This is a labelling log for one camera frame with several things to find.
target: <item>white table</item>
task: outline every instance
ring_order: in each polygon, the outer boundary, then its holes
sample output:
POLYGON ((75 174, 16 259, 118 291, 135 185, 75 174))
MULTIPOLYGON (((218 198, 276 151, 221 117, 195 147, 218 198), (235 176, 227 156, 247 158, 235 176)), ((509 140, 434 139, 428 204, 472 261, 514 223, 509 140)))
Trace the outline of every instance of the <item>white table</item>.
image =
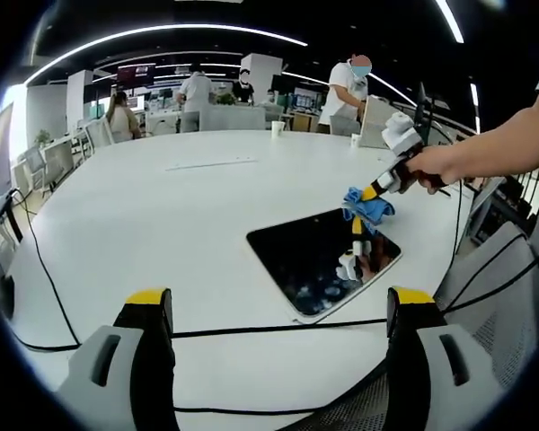
MULTIPOLYGON (((44 261, 78 338, 112 324, 127 296, 172 289, 175 331, 292 324, 288 304, 246 241, 262 227, 339 207, 393 159, 349 148, 349 139, 269 131, 156 136, 105 147, 65 181, 34 219, 44 261), (249 163, 180 169, 226 162, 249 163)), ((458 191, 430 196, 414 185, 387 196, 396 215, 380 226, 402 256, 364 293, 324 322, 385 317, 389 286, 433 295, 454 249, 458 191)), ((459 232, 472 192, 464 190, 459 232)), ((71 344, 34 244, 25 236, 12 265, 13 327, 24 341, 71 344)), ((180 407, 302 409, 322 406, 385 356, 384 324, 173 342, 180 407)), ((57 388, 71 353, 30 353, 57 388)), ((178 414, 183 430, 273 430, 304 415, 178 414)))

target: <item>paper cup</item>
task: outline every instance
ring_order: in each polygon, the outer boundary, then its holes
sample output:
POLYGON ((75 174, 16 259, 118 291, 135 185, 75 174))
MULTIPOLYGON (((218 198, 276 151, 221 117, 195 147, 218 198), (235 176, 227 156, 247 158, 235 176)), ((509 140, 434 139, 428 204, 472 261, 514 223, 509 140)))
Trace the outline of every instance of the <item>paper cup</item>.
POLYGON ((286 123, 283 121, 272 121, 271 122, 271 138, 275 139, 281 136, 281 133, 284 131, 286 123))
POLYGON ((360 141, 361 141, 361 135, 358 135, 357 133, 351 134, 351 148, 358 148, 360 141))

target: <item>ceiling light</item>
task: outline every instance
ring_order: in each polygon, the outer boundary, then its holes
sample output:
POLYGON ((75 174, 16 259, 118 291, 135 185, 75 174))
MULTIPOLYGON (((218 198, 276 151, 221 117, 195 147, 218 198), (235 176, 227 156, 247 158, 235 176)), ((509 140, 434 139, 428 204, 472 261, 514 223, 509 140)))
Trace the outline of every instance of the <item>ceiling light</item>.
MULTIPOLYGON (((225 74, 204 74, 205 76, 225 76, 225 74)), ((189 77, 191 74, 177 74, 177 75, 161 75, 154 76, 154 79, 168 79, 168 78, 183 78, 189 77)))
POLYGON ((471 84, 471 95, 473 97, 473 105, 479 106, 479 98, 477 97, 477 87, 471 84))
POLYGON ((282 75, 287 75, 287 76, 294 76, 295 78, 306 79, 307 81, 312 81, 312 82, 318 83, 318 84, 329 85, 325 81, 320 81, 319 79, 310 78, 309 76, 291 74, 289 72, 282 72, 281 74, 282 75))
POLYGON ((394 86, 392 86, 391 84, 387 83, 386 81, 384 81, 383 79, 381 79, 379 76, 376 76, 374 74, 369 74, 369 76, 371 76, 372 78, 376 79, 378 82, 380 82, 381 84, 385 85, 387 88, 389 88, 390 90, 393 90, 395 93, 399 94, 400 96, 402 96, 406 101, 408 101, 410 104, 412 104, 413 106, 417 106, 417 103, 415 103, 413 100, 411 100, 409 97, 407 97, 405 94, 403 94, 402 92, 400 92, 399 90, 397 90, 394 86))
POLYGON ((153 58, 153 57, 166 57, 166 56, 181 56, 181 55, 187 55, 187 54, 216 54, 219 56, 237 56, 237 57, 243 57, 242 52, 228 52, 228 51, 170 51, 170 52, 160 52, 157 54, 146 54, 145 56, 139 56, 139 57, 131 57, 131 58, 124 58, 122 60, 114 61, 112 63, 105 64, 100 67, 110 67, 115 65, 121 65, 122 63, 127 63, 128 61, 134 61, 134 60, 143 60, 144 58, 153 58))
POLYGON ((124 67, 138 67, 138 66, 155 66, 155 63, 138 63, 137 65, 118 66, 118 69, 123 69, 124 67))
POLYGON ((154 79, 183 78, 184 76, 191 76, 191 75, 190 74, 162 75, 162 76, 154 76, 154 79))
POLYGON ((457 43, 464 43, 464 37, 461 34, 461 31, 459 30, 459 26, 457 25, 457 21, 455 20, 455 17, 453 16, 453 13, 451 12, 451 9, 449 9, 449 4, 447 4, 446 0, 435 0, 437 3, 437 6, 439 6, 439 9, 441 9, 441 13, 445 17, 447 24, 449 25, 449 29, 453 33, 453 37, 455 38, 455 41, 457 43))
MULTIPOLYGON (((297 75, 297 74, 291 74, 289 72, 282 72, 281 73, 282 75, 287 75, 287 76, 294 76, 295 78, 300 78, 300 79, 306 79, 308 81, 313 81, 315 83, 318 83, 318 84, 323 84, 323 85, 329 85, 327 84, 325 81, 320 81, 319 79, 314 79, 314 78, 310 78, 309 76, 303 76, 303 75, 297 75)), ((402 92, 400 92, 399 90, 397 90, 394 86, 392 86, 391 84, 389 84, 388 82, 384 81, 383 79, 381 79, 379 76, 376 76, 374 74, 369 74, 369 76, 371 76, 372 78, 376 79, 377 81, 379 81, 379 83, 385 85, 387 88, 389 88, 390 90, 394 91, 395 93, 399 94, 400 96, 402 96, 406 101, 408 101, 411 105, 413 106, 417 106, 417 103, 415 103, 412 99, 410 99, 409 97, 407 97, 405 94, 403 94, 402 92)))
POLYGON ((191 63, 181 63, 179 65, 162 65, 162 66, 156 66, 156 69, 163 69, 165 67, 188 67, 191 66, 191 63))
POLYGON ((115 78, 116 76, 118 76, 118 75, 108 75, 108 76, 103 76, 102 78, 97 78, 97 79, 92 80, 92 84, 98 83, 98 82, 100 82, 100 81, 103 81, 104 79, 115 78))
POLYGON ((295 43, 296 45, 301 45, 302 47, 306 47, 307 44, 305 42, 302 42, 301 40, 295 40, 288 38, 286 36, 282 36, 277 33, 271 33, 269 31, 262 31, 262 30, 256 30, 256 29, 249 29, 247 27, 238 27, 235 25, 222 25, 222 24, 166 24, 166 25, 156 25, 154 27, 143 27, 141 29, 134 29, 134 30, 128 30, 128 31, 122 31, 120 33, 114 33, 110 36, 106 36, 104 38, 100 38, 97 40, 93 40, 92 42, 88 42, 81 47, 74 48, 70 51, 68 51, 66 54, 61 55, 60 57, 54 59, 53 61, 50 61, 48 64, 46 64, 44 67, 41 67, 39 70, 37 70, 34 74, 32 74, 25 82, 25 85, 28 85, 31 83, 34 79, 36 79, 38 76, 42 75, 44 72, 49 70, 50 68, 54 67, 61 61, 66 60, 67 58, 73 56, 74 54, 77 54, 78 52, 82 52, 88 48, 94 47, 96 45, 100 45, 101 43, 107 42, 109 40, 115 40, 118 38, 123 38, 126 36, 131 36, 134 34, 139 33, 147 33, 150 31, 163 31, 163 30, 182 30, 182 29, 211 29, 211 30, 228 30, 228 31, 243 31, 246 33, 253 33, 253 34, 259 34, 261 36, 267 36, 269 38, 273 39, 279 39, 284 40, 285 42, 295 43))
POLYGON ((214 66, 214 67, 236 67, 241 69, 240 65, 225 65, 224 63, 201 63, 202 66, 214 66))

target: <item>black cable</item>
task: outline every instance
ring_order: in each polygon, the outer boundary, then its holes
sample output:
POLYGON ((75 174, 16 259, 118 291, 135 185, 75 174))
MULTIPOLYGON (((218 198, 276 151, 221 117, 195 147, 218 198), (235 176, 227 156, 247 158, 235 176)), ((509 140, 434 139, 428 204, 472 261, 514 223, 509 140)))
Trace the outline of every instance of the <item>black cable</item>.
POLYGON ((533 198, 535 197, 535 191, 537 190, 537 184, 539 184, 539 169, 537 169, 537 179, 535 180, 535 185, 533 187, 533 193, 531 193, 531 200, 529 201, 529 205, 531 205, 531 202, 533 202, 533 198))
POLYGON ((287 416, 301 415, 304 413, 315 413, 317 410, 327 409, 329 406, 316 407, 313 409, 298 409, 298 410, 231 410, 231 409, 213 409, 209 407, 200 407, 195 409, 173 406, 173 411, 180 413, 219 413, 222 415, 237 415, 237 416, 287 416))
POLYGON ((447 142, 449 144, 453 144, 453 140, 446 134, 446 132, 444 132, 443 130, 441 130, 437 126, 434 126, 433 124, 431 124, 431 128, 436 130, 437 132, 439 132, 445 139, 447 139, 447 142))
POLYGON ((512 277, 509 281, 503 283, 501 286, 491 290, 487 294, 478 296, 476 298, 473 298, 466 303, 462 303, 461 305, 457 305, 456 307, 451 307, 447 312, 456 312, 457 310, 461 310, 463 308, 466 308, 470 305, 473 305, 474 303, 479 303, 487 298, 490 298, 494 295, 497 295, 501 292, 503 292, 508 287, 514 285, 522 276, 524 276, 527 272, 529 272, 534 266, 539 265, 539 256, 532 260, 532 262, 524 267, 518 274, 516 274, 514 277, 512 277))
MULTIPOLYGON (((14 201, 14 203, 15 203, 16 205, 20 205, 20 204, 22 203, 21 200, 15 199, 14 196, 12 196, 12 200, 14 201)), ((33 212, 33 211, 30 211, 30 210, 28 210, 28 211, 26 211, 26 212, 32 214, 33 216, 37 216, 37 215, 38 215, 38 213, 35 213, 35 212, 33 212)))
POLYGON ((26 212, 26 218, 28 220, 28 226, 30 227, 30 232, 32 234, 32 237, 34 238, 34 244, 36 245, 36 253, 38 254, 38 260, 40 261, 40 265, 44 269, 44 273, 46 274, 46 277, 48 277, 48 280, 50 282, 50 285, 52 286, 52 291, 54 292, 54 296, 56 297, 57 304, 60 307, 60 311, 62 312, 62 316, 64 317, 64 321, 66 321, 66 325, 68 327, 68 330, 72 334, 72 338, 75 341, 74 346, 57 346, 57 347, 40 347, 40 346, 33 346, 31 344, 25 343, 21 341, 17 336, 16 338, 26 347, 32 348, 34 350, 42 350, 47 352, 59 352, 59 351, 65 351, 65 350, 75 350, 82 346, 80 343, 80 340, 76 336, 74 329, 72 328, 72 325, 70 324, 70 320, 68 319, 68 316, 66 314, 66 309, 64 308, 64 305, 62 304, 62 301, 60 300, 60 296, 57 293, 56 285, 54 284, 54 280, 52 279, 52 276, 50 275, 48 269, 46 268, 46 265, 44 264, 44 260, 42 259, 42 255, 40 254, 40 247, 38 246, 38 239, 36 238, 36 233, 34 232, 34 228, 32 227, 32 223, 30 220, 30 212, 28 211, 28 204, 26 203, 26 197, 22 194, 22 192, 19 189, 15 189, 13 193, 18 192, 22 195, 22 206, 24 208, 24 211, 26 212))
POLYGON ((464 184, 459 180, 459 204, 457 205, 457 221, 455 223, 455 241, 453 242, 453 254, 451 255, 451 261, 449 262, 449 267, 447 271, 453 267, 453 262, 455 260, 455 255, 457 254, 457 237, 459 236, 459 218, 461 218, 461 201, 464 196, 464 184))
POLYGON ((521 194, 521 198, 525 200, 525 196, 527 194, 527 189, 529 189, 529 182, 531 181, 531 177, 533 176, 532 172, 529 172, 529 177, 527 177, 527 184, 523 188, 523 193, 521 194))
POLYGON ((338 323, 314 323, 310 325, 262 326, 250 328, 231 328, 226 330, 197 330, 195 332, 177 332, 172 339, 193 339, 216 335, 255 334, 261 332, 286 332, 289 330, 327 330, 330 328, 345 328, 348 326, 364 326, 375 323, 386 323, 387 319, 371 319, 369 321, 341 321, 338 323))
POLYGON ((455 298, 453 298, 453 301, 451 301, 451 303, 449 303, 449 305, 445 308, 445 310, 443 311, 443 313, 446 313, 446 312, 449 312, 449 309, 451 307, 453 307, 453 305, 457 302, 457 300, 461 297, 461 295, 464 294, 465 290, 467 289, 467 287, 469 287, 469 285, 474 281, 475 278, 477 278, 477 276, 479 276, 481 274, 481 272, 486 269, 491 263, 492 261, 494 261, 503 251, 505 251, 513 242, 517 241, 519 238, 525 238, 525 236, 520 233, 519 235, 517 235, 515 238, 513 238, 511 241, 509 241, 507 244, 505 244, 501 249, 499 249, 499 251, 497 251, 497 253, 495 253, 493 256, 491 256, 491 258, 489 260, 487 260, 472 276, 471 278, 469 278, 469 280, 467 280, 467 283, 465 283, 465 286, 463 286, 461 288, 461 290, 459 291, 459 293, 455 296, 455 298))

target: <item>monitor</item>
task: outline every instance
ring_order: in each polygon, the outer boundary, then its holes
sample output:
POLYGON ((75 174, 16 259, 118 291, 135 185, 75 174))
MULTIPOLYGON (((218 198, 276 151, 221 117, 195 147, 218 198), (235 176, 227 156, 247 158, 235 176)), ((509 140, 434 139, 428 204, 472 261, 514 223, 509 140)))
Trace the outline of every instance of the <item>monitor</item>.
POLYGON ((154 83, 155 64, 120 66, 116 81, 119 90, 143 87, 154 83))

